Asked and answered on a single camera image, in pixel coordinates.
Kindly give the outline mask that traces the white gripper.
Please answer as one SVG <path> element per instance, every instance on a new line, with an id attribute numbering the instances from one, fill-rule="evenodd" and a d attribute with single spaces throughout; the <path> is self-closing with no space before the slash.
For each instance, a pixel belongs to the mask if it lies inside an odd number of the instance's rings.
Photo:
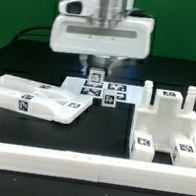
<path id="1" fill-rule="evenodd" d="M 50 47 L 54 52 L 80 54 L 82 72 L 88 72 L 88 54 L 111 56 L 106 75 L 119 62 L 119 57 L 144 59 L 150 53 L 154 20 L 127 17 L 113 28 L 93 27 L 86 17 L 59 15 L 50 33 Z"/>

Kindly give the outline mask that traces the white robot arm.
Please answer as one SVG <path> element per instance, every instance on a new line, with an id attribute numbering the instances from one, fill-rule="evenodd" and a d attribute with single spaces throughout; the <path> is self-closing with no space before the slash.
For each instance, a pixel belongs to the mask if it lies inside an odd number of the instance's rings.
<path id="1" fill-rule="evenodd" d="M 50 33 L 50 49 L 76 53 L 83 67 L 89 55 L 146 58 L 154 18 L 143 17 L 132 0 L 61 0 Z"/>

